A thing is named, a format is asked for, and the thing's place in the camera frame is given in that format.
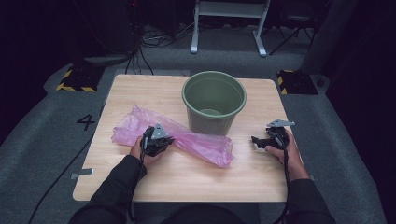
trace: black sleeve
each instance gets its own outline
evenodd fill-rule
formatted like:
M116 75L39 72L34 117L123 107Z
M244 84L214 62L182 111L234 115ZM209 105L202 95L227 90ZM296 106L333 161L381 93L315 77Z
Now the black sleeve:
M90 202L80 208L69 223L126 223L128 204L138 180L146 172L139 159L125 156L93 194Z
M288 223L335 223L326 202L312 180L291 181Z

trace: plastic bag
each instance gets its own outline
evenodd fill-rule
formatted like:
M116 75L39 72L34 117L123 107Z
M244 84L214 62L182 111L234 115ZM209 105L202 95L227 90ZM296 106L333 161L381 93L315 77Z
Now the plastic bag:
M120 124L114 128L112 141L126 146L133 146L139 135L149 126L161 124L169 136L175 138L174 145L185 152L219 167L229 167L234 159L231 139L220 135L194 133L179 123L154 111L134 105Z

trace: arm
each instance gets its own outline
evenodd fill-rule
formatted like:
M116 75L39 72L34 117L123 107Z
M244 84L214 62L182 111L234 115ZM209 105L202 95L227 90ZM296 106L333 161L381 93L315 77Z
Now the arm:
M146 166L160 159L146 157L144 164L140 157L141 138L136 140L130 155L113 168L110 175L93 194L87 205L80 208L70 219L69 223L126 223L128 204L134 196L137 182L146 174Z
M288 137L290 140L286 147L289 155L288 169L290 172L288 223L335 223L326 202L314 182L309 179L309 174L301 161L300 151L295 144L294 136L288 132ZM271 146L265 147L265 150L283 163L284 152L282 150Z

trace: bucket rim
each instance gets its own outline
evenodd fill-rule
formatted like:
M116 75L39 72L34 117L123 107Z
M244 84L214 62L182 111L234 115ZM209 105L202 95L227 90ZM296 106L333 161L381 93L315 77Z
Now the bucket rim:
M222 76L229 77L231 80L235 81L235 82L241 87L241 90L242 90L242 92L243 92L242 104L241 104L238 108L236 108L233 112L228 113L228 114L224 114L224 115L208 115L208 114L206 114L206 113L202 113L201 111L195 109L195 108L194 108L192 105L190 105L190 103L187 101L186 96L185 96L185 94L184 94L184 91L186 90L186 86L187 86L187 84L189 83L189 81L190 81L191 79L193 79L194 77L198 77L198 76L201 76L201 75L206 75L207 73L215 73L215 74L218 74L218 75L222 75ZM186 107L187 107L188 109L192 110L194 113L199 114L200 116L202 116L202 117L204 117L204 118L206 118L206 119L227 119L227 118L233 117L233 116L235 116L237 113L239 113L239 112L245 107L245 104L246 104L246 101L247 101L247 92L246 92L245 87L242 85L242 83L241 83L236 77L233 77L233 76L231 76L231 75L229 75L229 74L226 74L226 73L223 73L223 72L219 72L219 71L204 71L204 72L200 72L200 73L196 73L196 74L192 75L191 77L189 77L189 78L184 82L183 88L182 88L182 91L181 91L181 96L182 96L182 98L183 98L184 104L186 105Z

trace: person's left hand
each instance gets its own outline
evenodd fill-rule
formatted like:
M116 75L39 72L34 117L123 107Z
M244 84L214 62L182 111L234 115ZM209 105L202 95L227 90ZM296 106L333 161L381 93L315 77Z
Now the person's left hand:
M136 142L134 143L134 146L131 147L131 152L129 153L131 156L134 156L134 157L138 158L139 160L140 160L140 153L141 153L140 141L142 141L142 139L143 139L142 136L139 136L136 139ZM145 164L145 166L148 166L148 165L152 164L153 162L158 161L162 156L163 156L163 152L156 155L155 157L145 156L143 164Z

